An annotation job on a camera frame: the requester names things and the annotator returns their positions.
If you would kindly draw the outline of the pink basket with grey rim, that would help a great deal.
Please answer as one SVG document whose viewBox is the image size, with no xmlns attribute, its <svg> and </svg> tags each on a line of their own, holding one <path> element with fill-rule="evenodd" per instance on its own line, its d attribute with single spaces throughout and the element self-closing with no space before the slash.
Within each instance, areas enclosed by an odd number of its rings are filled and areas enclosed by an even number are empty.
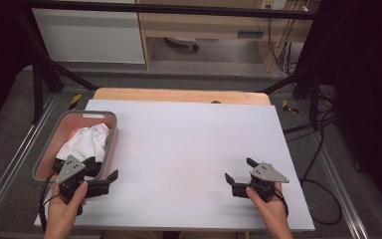
<svg viewBox="0 0 382 239">
<path fill-rule="evenodd" d="M 112 112 L 97 111 L 71 111 L 60 116 L 34 166 L 33 178 L 44 182 L 52 172 L 57 153 L 63 144 L 70 140 L 81 128 L 91 127 L 99 123 L 104 123 L 109 129 L 109 133 L 106 138 L 100 172 L 94 180 L 106 179 L 109 175 L 118 137 L 117 118 Z"/>
</svg>

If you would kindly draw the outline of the person's left hand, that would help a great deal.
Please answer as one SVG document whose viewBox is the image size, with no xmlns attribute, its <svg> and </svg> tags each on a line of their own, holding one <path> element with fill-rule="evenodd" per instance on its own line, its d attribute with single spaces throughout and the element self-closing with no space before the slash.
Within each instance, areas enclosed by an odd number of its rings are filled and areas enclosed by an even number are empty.
<svg viewBox="0 0 382 239">
<path fill-rule="evenodd" d="M 86 202 L 88 186 L 88 183 L 84 181 L 75 191 L 75 194 L 71 201 L 68 204 L 66 204 L 62 199 L 58 197 L 60 192 L 59 185 L 53 185 L 54 199 L 50 201 L 48 208 L 47 228 L 73 228 L 77 218 L 78 209 L 81 205 L 84 205 Z"/>
</svg>

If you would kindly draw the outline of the person's right hand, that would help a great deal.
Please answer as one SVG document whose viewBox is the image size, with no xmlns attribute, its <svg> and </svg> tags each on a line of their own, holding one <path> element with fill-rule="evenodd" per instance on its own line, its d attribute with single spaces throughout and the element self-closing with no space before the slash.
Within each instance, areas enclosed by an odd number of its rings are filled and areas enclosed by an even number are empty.
<svg viewBox="0 0 382 239">
<path fill-rule="evenodd" d="M 266 228 L 270 232 L 284 232 L 288 229 L 286 208 L 279 199 L 265 202 L 250 186 L 246 188 L 247 195 L 258 208 Z"/>
</svg>

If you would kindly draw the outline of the black metal frame bar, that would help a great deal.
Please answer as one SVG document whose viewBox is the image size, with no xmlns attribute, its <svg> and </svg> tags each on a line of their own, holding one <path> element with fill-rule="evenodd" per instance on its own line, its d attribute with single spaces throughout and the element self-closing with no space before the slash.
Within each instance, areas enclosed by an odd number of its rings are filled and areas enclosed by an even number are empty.
<svg viewBox="0 0 382 239">
<path fill-rule="evenodd" d="M 297 19 L 297 20 L 328 20 L 333 17 L 332 13 L 315 13 L 315 12 L 305 12 L 305 11 L 280 11 L 280 10 L 256 10 L 256 9 L 226 8 L 226 7 L 160 5 L 160 4 L 127 4 L 127 3 L 57 1 L 57 0 L 20 0 L 19 3 L 23 6 L 30 7 L 30 8 L 37 8 L 37 9 L 77 10 L 77 11 L 205 15 L 205 16 L 227 16 L 227 17 L 246 17 L 246 18 L 254 17 L 254 18 Z"/>
</svg>

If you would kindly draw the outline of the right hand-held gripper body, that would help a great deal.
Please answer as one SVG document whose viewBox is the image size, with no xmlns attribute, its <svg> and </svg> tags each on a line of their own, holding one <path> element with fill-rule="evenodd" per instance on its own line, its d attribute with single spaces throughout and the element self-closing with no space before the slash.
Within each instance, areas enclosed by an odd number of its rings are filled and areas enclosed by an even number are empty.
<svg viewBox="0 0 382 239">
<path fill-rule="evenodd" d="M 237 183 L 232 186 L 232 195 L 236 197 L 248 198 L 246 188 L 252 187 L 259 196 L 269 202 L 275 196 L 281 201 L 285 201 L 284 196 L 275 187 L 276 182 L 289 183 L 289 180 L 279 173 L 274 167 L 262 162 L 250 171 L 251 180 L 249 183 Z"/>
</svg>

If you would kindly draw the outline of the light wooden desk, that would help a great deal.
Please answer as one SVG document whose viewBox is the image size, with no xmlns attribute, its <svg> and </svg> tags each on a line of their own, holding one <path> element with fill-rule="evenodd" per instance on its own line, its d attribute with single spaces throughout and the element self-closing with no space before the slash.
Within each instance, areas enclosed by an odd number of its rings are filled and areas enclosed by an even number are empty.
<svg viewBox="0 0 382 239">
<path fill-rule="evenodd" d="M 135 0 L 138 4 L 186 5 L 261 9 L 262 0 Z M 315 12 L 315 0 L 286 0 L 284 10 Z M 150 60 L 150 41 L 155 38 L 244 39 L 254 41 L 257 55 L 270 73 L 277 67 L 279 54 L 287 43 L 303 43 L 312 22 L 310 20 L 246 18 L 205 15 L 140 13 L 141 37 L 145 60 Z"/>
</svg>

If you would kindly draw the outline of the white cabinet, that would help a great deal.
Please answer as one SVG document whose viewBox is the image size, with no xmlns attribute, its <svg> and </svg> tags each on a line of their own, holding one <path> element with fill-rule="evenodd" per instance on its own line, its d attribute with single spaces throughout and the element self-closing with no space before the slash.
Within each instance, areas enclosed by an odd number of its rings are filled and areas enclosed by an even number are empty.
<svg viewBox="0 0 382 239">
<path fill-rule="evenodd" d="M 34 9 L 51 58 L 58 62 L 145 62 L 133 13 Z"/>
</svg>

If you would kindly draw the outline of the white table board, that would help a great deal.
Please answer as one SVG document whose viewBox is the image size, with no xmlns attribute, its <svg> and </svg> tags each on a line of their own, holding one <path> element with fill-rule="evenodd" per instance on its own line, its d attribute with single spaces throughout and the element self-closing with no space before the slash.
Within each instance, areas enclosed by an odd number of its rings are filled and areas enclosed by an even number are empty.
<svg viewBox="0 0 382 239">
<path fill-rule="evenodd" d="M 78 227 L 261 231 L 255 205 L 233 196 L 226 181 L 248 181 L 253 159 L 286 177 L 290 228 L 313 229 L 274 107 L 91 100 L 87 108 L 116 115 L 110 167 L 119 177 L 87 202 Z"/>
</svg>

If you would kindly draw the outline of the white chair base with caster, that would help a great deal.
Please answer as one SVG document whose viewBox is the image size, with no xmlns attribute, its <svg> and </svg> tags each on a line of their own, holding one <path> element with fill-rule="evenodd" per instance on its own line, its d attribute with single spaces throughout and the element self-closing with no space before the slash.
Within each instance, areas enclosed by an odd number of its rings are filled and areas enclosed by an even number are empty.
<svg viewBox="0 0 382 239">
<path fill-rule="evenodd" d="M 197 41 L 194 38 L 167 38 L 167 41 L 173 44 L 190 47 L 195 52 L 199 50 Z"/>
</svg>

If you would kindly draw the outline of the white garment with black waistband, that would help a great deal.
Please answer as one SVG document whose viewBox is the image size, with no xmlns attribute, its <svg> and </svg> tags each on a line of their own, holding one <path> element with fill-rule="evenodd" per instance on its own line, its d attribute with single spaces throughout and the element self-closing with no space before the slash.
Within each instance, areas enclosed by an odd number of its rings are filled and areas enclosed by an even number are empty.
<svg viewBox="0 0 382 239">
<path fill-rule="evenodd" d="M 84 161 L 94 156 L 95 160 L 102 164 L 108 135 L 109 128 L 105 123 L 79 129 L 74 136 L 60 148 L 53 168 L 60 169 L 70 155 L 79 161 Z"/>
</svg>

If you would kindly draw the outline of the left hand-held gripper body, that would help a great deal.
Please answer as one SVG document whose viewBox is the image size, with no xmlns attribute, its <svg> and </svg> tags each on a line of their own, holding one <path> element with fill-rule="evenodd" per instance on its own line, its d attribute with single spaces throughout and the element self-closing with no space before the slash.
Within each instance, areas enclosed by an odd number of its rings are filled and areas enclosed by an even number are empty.
<svg viewBox="0 0 382 239">
<path fill-rule="evenodd" d="M 66 159 L 57 178 L 57 184 L 60 187 L 60 198 L 65 203 L 71 201 L 75 191 L 84 181 L 89 185 L 86 198 L 108 194 L 109 182 L 106 179 L 96 180 L 97 176 L 86 176 L 85 169 L 84 161 L 79 161 L 71 155 Z"/>
</svg>

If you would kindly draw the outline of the white power strip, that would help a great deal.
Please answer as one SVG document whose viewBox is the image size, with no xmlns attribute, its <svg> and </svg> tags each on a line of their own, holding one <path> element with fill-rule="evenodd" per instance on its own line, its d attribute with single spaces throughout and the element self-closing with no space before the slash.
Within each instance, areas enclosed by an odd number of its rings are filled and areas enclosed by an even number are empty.
<svg viewBox="0 0 382 239">
<path fill-rule="evenodd" d="M 283 10 L 287 0 L 262 0 L 261 9 L 268 10 Z"/>
</svg>

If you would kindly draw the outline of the black metal frame stand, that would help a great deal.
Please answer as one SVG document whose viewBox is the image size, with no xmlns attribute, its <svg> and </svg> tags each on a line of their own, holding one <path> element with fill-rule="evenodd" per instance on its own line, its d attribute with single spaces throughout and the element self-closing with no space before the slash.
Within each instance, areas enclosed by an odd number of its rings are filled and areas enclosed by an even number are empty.
<svg viewBox="0 0 382 239">
<path fill-rule="evenodd" d="M 39 38 L 39 33 L 33 27 L 32 20 L 28 18 L 24 10 L 17 12 L 15 17 L 26 35 L 29 44 L 28 51 L 32 60 L 34 86 L 33 123 L 36 123 L 44 114 L 43 84 L 46 84 L 52 93 L 60 93 L 64 89 L 60 75 L 69 78 L 88 90 L 98 89 L 98 86 L 75 75 L 51 59 L 45 44 Z"/>
<path fill-rule="evenodd" d="M 309 104 L 309 115 L 308 122 L 314 128 L 317 129 L 317 107 L 319 99 L 319 77 L 321 69 L 320 67 L 304 67 L 293 75 L 286 77 L 285 79 L 275 83 L 263 90 L 261 93 L 269 95 L 276 90 L 281 89 L 282 87 L 290 84 L 296 83 L 292 95 L 300 100 L 307 95 L 310 95 L 310 104 Z"/>
</svg>

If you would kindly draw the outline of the aluminium floor rail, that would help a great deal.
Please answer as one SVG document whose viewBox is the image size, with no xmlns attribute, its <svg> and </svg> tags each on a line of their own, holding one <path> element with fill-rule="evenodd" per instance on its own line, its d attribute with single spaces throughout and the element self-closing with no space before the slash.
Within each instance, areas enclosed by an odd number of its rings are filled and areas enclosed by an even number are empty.
<svg viewBox="0 0 382 239">
<path fill-rule="evenodd" d="M 362 222 L 354 202 L 351 199 L 348 190 L 346 189 L 343 180 L 341 179 L 336 167 L 334 166 L 330 154 L 328 153 L 325 144 L 321 141 L 321 134 L 315 131 L 312 134 L 312 142 L 318 151 L 314 162 L 319 162 L 321 171 L 327 179 L 329 189 L 333 196 L 337 199 L 341 206 L 342 218 L 344 219 L 348 230 L 353 239 L 368 239 L 369 235 Z"/>
<path fill-rule="evenodd" d="M 29 154 L 36 138 L 41 132 L 45 122 L 47 121 L 49 114 L 51 113 L 55 101 L 58 99 L 59 94 L 51 94 L 44 105 L 44 112 L 39 117 L 38 121 L 33 123 L 29 128 L 26 136 L 23 138 L 17 151 L 11 158 L 11 161 L 0 178 L 0 204 L 2 203 L 6 193 L 8 192 L 16 174 L 20 170 L 24 160 Z"/>
</svg>

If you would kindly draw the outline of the yellow black tape strip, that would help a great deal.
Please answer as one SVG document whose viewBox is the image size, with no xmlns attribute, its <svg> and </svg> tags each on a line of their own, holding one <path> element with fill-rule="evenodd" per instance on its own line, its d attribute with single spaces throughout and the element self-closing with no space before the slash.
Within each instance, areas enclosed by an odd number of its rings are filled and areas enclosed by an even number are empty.
<svg viewBox="0 0 382 239">
<path fill-rule="evenodd" d="M 293 113 L 293 114 L 299 114 L 299 110 L 291 108 L 289 106 L 287 100 L 283 100 L 283 111 L 284 112 L 290 112 L 290 113 Z"/>
<path fill-rule="evenodd" d="M 82 97 L 82 94 L 76 94 L 73 97 L 73 99 L 72 99 L 72 101 L 70 103 L 70 106 L 69 106 L 69 111 L 72 111 L 72 110 L 74 110 L 77 107 L 78 102 L 80 101 L 81 97 Z"/>
</svg>

